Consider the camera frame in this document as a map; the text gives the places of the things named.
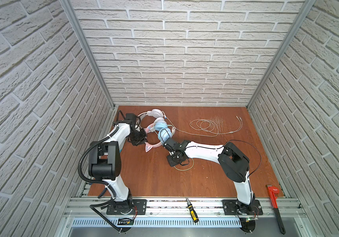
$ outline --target pink cat ear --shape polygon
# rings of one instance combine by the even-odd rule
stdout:
[[[146,145],[146,152],[148,152],[149,150],[151,150],[152,146],[148,146]]]

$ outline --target wooden board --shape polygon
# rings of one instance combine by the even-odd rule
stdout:
[[[157,108],[163,110],[166,116],[180,130],[194,133],[207,134],[204,131],[195,131],[189,123],[195,119],[210,119],[215,121],[220,133],[234,131],[239,127],[239,121],[235,117],[240,116],[243,121],[242,129],[233,134],[218,135],[216,137],[189,135],[176,131],[173,139],[182,142],[191,140],[197,143],[209,145],[224,145],[230,139],[247,141],[260,151],[262,164],[259,169],[250,176],[252,190],[256,197],[268,197],[266,184],[277,187],[279,183],[273,172],[271,164],[264,153],[262,143],[255,130],[252,120],[245,107],[151,107],[151,106],[120,106],[125,113],[136,115]],[[141,125],[147,127],[154,121],[154,117],[146,116]],[[156,144],[159,142],[155,133],[148,134],[148,142]],[[250,171],[259,165],[258,152],[250,145],[239,141],[232,141],[250,159]],[[122,171],[121,177],[131,193],[135,197],[236,197],[234,183],[228,179],[221,166],[217,163],[194,159],[192,169],[178,171],[170,167],[167,162],[168,151],[163,147],[152,148],[147,153],[145,146],[133,146],[126,142],[121,152]],[[179,169],[190,167],[177,165]],[[102,191],[101,184],[92,184],[89,196],[98,196]]]

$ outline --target brown wooden surface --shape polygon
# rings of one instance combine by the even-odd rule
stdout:
[[[157,108],[163,110],[176,127],[194,134],[207,134],[204,131],[195,131],[189,126],[194,119],[210,119],[219,125],[220,133],[236,130],[239,122],[236,115],[243,121],[240,131],[233,134],[218,135],[216,137],[195,136],[176,131],[174,140],[182,142],[191,140],[197,143],[209,145],[224,145],[230,139],[247,141],[260,151],[262,164],[260,168],[250,176],[252,190],[256,197],[268,197],[266,184],[279,187],[277,178],[271,164],[264,153],[262,143],[255,130],[252,120],[245,107],[151,107],[151,106],[120,106],[125,113],[136,115]],[[147,127],[154,121],[154,117],[146,116],[142,126]],[[155,133],[148,134],[148,142],[158,143]],[[260,158],[257,151],[250,145],[239,141],[232,141],[250,159],[250,171],[259,164]],[[195,165],[187,171],[178,171],[170,167],[167,162],[168,152],[162,146],[152,148],[147,153],[145,146],[133,146],[126,142],[121,152],[122,171],[121,177],[131,193],[135,197],[236,197],[234,183],[228,179],[221,166],[217,163],[194,159]],[[103,187],[101,184],[93,184],[89,190],[89,196],[98,196]]]

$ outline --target screwdriver handle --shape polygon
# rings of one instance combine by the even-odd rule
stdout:
[[[195,210],[193,209],[192,204],[188,205],[188,209],[191,212],[191,216],[192,216],[193,222],[197,223],[198,222],[198,216],[197,216],[197,213],[195,212]]]

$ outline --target black mounting plate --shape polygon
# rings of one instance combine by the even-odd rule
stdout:
[[[145,211],[147,208],[147,200],[146,199],[133,199],[133,205],[136,206],[138,210],[138,215],[145,215]],[[108,209],[106,210],[107,215],[121,215],[119,211],[117,211],[112,204],[108,205]],[[133,215],[134,211],[132,210],[128,215]]]
[[[222,205],[223,205],[223,211],[225,212],[225,215],[227,216],[232,216],[232,215],[237,215],[237,205],[235,204],[236,202],[238,202],[237,199],[226,199],[226,200],[222,200]],[[257,212],[257,210],[259,210],[259,213],[256,213],[256,215],[263,215],[263,210],[261,208],[261,204],[259,202],[259,200],[254,200],[251,203],[251,209],[255,212]],[[248,212],[249,215],[255,215],[255,213],[251,211]]]

